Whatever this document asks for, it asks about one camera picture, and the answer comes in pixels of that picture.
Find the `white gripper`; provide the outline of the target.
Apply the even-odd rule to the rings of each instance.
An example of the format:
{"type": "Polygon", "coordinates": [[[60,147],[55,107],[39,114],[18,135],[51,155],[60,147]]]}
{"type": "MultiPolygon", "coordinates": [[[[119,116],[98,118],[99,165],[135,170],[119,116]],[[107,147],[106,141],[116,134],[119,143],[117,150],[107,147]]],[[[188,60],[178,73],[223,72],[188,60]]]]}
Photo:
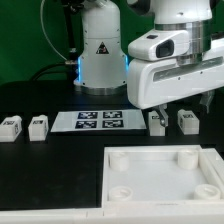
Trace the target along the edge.
{"type": "Polygon", "coordinates": [[[154,107],[163,127],[168,126],[165,103],[203,93],[200,105],[209,113],[214,89],[224,87],[224,38],[213,40],[198,64],[180,66],[177,59],[189,48],[185,30],[151,30],[128,46],[133,57],[127,76],[128,99],[140,109],[154,107]]]}

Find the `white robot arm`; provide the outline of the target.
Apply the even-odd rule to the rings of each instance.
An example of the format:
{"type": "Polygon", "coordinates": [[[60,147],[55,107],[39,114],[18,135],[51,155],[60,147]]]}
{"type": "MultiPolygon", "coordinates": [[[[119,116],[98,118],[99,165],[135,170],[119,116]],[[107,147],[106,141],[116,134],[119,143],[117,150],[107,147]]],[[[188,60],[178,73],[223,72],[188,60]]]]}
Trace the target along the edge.
{"type": "Polygon", "coordinates": [[[224,87],[224,37],[211,33],[220,0],[126,0],[152,20],[121,50],[120,11],[111,0],[84,0],[84,51],[75,89],[92,95],[127,90],[137,108],[154,108],[166,126],[166,104],[200,94],[208,108],[224,87]]]}

